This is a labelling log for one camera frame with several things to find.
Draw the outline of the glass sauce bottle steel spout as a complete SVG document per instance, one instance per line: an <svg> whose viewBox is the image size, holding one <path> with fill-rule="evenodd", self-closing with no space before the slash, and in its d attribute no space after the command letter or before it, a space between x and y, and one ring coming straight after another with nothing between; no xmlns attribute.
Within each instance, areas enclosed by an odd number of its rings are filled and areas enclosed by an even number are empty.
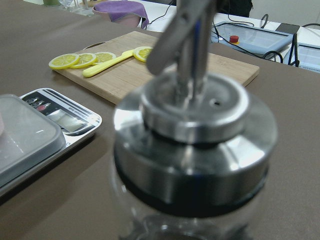
<svg viewBox="0 0 320 240"><path fill-rule="evenodd" d="M242 85L207 71L221 5L184 0L147 58L153 79L115 108L120 240L254 237L277 124Z"/></svg>

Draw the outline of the pink plastic cup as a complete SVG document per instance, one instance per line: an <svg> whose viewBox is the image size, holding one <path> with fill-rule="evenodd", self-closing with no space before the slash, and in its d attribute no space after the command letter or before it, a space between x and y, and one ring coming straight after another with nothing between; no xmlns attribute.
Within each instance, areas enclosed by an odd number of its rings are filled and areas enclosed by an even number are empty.
<svg viewBox="0 0 320 240"><path fill-rule="evenodd" d="M0 136L2 136L2 134L4 133L4 129L5 129L5 125L4 125L3 117L0 114Z"/></svg>

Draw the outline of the silver digital kitchen scale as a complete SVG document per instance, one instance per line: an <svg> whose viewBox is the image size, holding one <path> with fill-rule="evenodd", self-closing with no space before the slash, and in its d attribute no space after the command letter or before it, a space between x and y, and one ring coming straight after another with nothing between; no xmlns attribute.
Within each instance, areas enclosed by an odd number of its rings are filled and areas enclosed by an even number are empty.
<svg viewBox="0 0 320 240"><path fill-rule="evenodd" d="M99 114L51 88L22 96L2 94L0 114L0 196L90 138Z"/></svg>

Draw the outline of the green cup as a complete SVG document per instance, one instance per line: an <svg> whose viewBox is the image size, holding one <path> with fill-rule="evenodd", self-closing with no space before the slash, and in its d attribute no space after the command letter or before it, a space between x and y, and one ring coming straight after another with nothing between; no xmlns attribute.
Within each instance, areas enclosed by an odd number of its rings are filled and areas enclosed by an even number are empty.
<svg viewBox="0 0 320 240"><path fill-rule="evenodd" d="M59 0L43 0L44 6L53 7L53 6L59 6L60 4L61 3L59 2Z"/></svg>

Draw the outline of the wooden cutting board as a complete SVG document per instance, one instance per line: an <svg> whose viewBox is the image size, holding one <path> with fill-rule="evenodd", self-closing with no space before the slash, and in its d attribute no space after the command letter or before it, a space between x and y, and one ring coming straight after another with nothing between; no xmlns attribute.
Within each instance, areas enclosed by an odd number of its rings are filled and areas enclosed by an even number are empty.
<svg viewBox="0 0 320 240"><path fill-rule="evenodd" d="M137 47L153 46L157 40L155 36L133 31L98 46L85 49L85 52L111 52L120 56L123 52ZM207 70L210 73L228 76L244 87L260 72L260 68L256 65L213 53L208 54ZM83 77L83 69L81 68L58 69L57 73L114 104L118 104L129 92L144 85L153 78L145 63L134 57L117 63L89 78Z"/></svg>

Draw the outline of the lemon slice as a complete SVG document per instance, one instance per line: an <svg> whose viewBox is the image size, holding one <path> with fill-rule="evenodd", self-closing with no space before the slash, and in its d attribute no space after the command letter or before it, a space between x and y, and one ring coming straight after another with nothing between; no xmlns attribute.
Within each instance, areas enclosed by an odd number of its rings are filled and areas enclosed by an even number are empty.
<svg viewBox="0 0 320 240"><path fill-rule="evenodd" d="M133 50L133 56L137 60L145 63L152 50L153 47L151 46L140 46Z"/></svg>
<svg viewBox="0 0 320 240"><path fill-rule="evenodd" d="M112 52L96 52L96 60L91 64L92 66L105 63L107 61L115 59L117 56Z"/></svg>
<svg viewBox="0 0 320 240"><path fill-rule="evenodd" d="M72 65L72 69L82 69L93 65L97 61L97 55L94 53L81 53L79 54L79 61Z"/></svg>
<svg viewBox="0 0 320 240"><path fill-rule="evenodd" d="M48 66L53 70L62 70L77 64L79 60L80 60L80 56L78 54L67 53L67 54L62 54L53 58L48 63Z"/></svg>

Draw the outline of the yellow plastic knife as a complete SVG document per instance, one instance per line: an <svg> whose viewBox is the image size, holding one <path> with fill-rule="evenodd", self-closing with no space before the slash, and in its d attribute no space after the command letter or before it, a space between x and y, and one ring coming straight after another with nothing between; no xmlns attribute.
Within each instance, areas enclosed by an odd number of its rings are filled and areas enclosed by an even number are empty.
<svg viewBox="0 0 320 240"><path fill-rule="evenodd" d="M89 68L82 71L82 76L85 78L93 77L94 75L114 66L115 64L120 63L120 62L132 57L133 52L134 52L133 49L127 50L127 51L123 52L120 56L118 56L114 59L111 59L106 62L89 67Z"/></svg>

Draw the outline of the pink bowl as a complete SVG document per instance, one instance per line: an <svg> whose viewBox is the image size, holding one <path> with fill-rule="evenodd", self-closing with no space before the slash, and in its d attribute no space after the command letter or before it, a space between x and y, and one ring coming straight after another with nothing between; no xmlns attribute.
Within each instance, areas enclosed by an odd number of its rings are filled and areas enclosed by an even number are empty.
<svg viewBox="0 0 320 240"><path fill-rule="evenodd" d="M92 7L92 12L94 15L97 15L97 16L101 16L102 19L108 21L108 22L113 22L113 23L117 23L117 24L121 24L121 25L125 25L125 26L128 26L128 27L132 27L132 28L136 28L139 26L142 18L138 15L135 15L135 14L128 14L118 20L111 20L110 16L108 13L106 12L100 12L100 11L97 11L95 9L95 7Z"/></svg>

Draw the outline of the purple cloth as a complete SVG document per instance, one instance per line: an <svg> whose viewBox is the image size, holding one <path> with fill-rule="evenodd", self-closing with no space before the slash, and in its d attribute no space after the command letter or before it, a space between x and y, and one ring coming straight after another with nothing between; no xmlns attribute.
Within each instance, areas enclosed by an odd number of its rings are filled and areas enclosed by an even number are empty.
<svg viewBox="0 0 320 240"><path fill-rule="evenodd" d="M149 18L145 10L145 6L136 1L117 0L103 1L93 6L96 11L108 13L111 20L118 20L129 14L141 17L140 27L145 29L149 24Z"/></svg>

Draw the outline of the blue teach pendant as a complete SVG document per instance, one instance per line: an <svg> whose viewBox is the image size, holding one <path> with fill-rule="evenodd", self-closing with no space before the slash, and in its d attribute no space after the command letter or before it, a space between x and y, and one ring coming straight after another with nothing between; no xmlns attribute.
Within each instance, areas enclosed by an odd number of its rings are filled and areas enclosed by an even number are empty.
<svg viewBox="0 0 320 240"><path fill-rule="evenodd" d="M235 50L256 55L269 51L281 52L291 44L293 35L245 24L215 23L211 29L211 41Z"/></svg>

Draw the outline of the clear wine glass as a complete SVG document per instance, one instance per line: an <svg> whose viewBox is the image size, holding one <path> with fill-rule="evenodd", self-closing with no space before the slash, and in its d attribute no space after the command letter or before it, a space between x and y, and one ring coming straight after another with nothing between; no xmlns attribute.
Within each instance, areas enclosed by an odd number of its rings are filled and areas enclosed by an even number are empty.
<svg viewBox="0 0 320 240"><path fill-rule="evenodd" d="M58 0L58 2L68 11L71 12L71 7L73 5L73 0Z"/></svg>

